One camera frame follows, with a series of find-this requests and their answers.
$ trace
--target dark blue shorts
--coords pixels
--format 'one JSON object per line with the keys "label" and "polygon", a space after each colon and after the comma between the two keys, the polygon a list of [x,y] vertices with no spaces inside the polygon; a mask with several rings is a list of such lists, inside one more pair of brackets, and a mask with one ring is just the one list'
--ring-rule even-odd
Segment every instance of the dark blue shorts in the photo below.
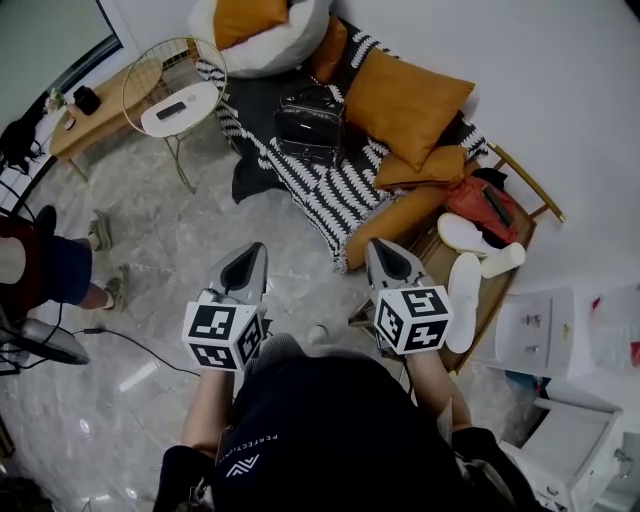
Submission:
{"label": "dark blue shorts", "polygon": [[79,242],[52,236],[44,245],[43,302],[77,306],[91,284],[91,249]]}

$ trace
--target logo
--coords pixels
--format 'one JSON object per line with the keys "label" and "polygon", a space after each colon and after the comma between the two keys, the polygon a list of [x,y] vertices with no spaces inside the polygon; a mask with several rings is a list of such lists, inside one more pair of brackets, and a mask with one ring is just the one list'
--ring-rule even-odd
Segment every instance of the logo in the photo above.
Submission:
{"label": "logo", "polygon": [[249,457],[248,459],[236,462],[233,466],[231,466],[231,469],[227,473],[227,478],[229,478],[230,476],[244,475],[245,473],[248,473],[255,465],[258,457],[260,457],[260,454],[256,455],[255,457]]}

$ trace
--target black speaker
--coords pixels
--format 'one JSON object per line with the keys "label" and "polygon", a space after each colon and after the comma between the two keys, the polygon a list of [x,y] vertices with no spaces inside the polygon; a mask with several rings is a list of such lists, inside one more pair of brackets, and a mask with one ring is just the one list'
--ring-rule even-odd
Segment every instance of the black speaker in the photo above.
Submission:
{"label": "black speaker", "polygon": [[100,98],[88,87],[84,85],[78,87],[73,93],[73,99],[76,102],[76,106],[82,111],[85,116],[90,116],[100,106]]}

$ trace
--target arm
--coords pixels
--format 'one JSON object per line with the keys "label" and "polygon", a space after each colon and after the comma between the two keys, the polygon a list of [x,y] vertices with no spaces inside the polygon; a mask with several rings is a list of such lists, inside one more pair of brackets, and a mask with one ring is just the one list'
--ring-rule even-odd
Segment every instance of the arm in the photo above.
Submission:
{"label": "arm", "polygon": [[215,458],[220,435],[229,425],[233,372],[204,370],[182,429],[182,444]]}
{"label": "arm", "polygon": [[418,404],[440,415],[452,400],[453,431],[471,427],[471,414],[462,393],[445,370],[437,351],[407,356],[407,368]]}

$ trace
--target white slipper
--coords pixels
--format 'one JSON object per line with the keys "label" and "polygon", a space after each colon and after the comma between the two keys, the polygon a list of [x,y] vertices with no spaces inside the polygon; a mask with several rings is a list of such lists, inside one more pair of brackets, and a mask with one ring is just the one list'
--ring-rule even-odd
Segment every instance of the white slipper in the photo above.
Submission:
{"label": "white slipper", "polygon": [[473,222],[455,213],[445,213],[438,219],[438,234],[445,245],[458,252],[473,252],[480,257],[498,252],[482,238]]}
{"label": "white slipper", "polygon": [[453,320],[447,335],[447,346],[456,354],[466,352],[473,343],[481,280],[478,257],[470,252],[458,256],[449,275],[448,293]]}

